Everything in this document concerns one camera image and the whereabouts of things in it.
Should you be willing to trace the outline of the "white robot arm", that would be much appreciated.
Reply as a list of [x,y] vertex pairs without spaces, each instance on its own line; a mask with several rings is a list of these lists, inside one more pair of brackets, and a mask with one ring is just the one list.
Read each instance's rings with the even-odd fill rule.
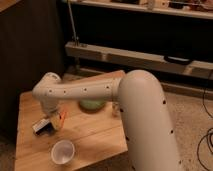
[[49,72],[35,85],[33,96],[48,116],[61,100],[116,101],[133,171],[184,171],[164,91],[145,70],[70,84]]

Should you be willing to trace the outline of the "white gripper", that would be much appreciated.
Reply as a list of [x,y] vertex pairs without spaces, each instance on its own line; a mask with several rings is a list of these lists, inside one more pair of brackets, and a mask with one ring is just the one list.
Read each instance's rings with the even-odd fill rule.
[[[40,102],[42,111],[47,115],[51,116],[58,112],[59,101],[56,99],[44,99]],[[50,117],[50,122],[55,130],[60,130],[62,127],[60,126],[60,114],[55,114]]]

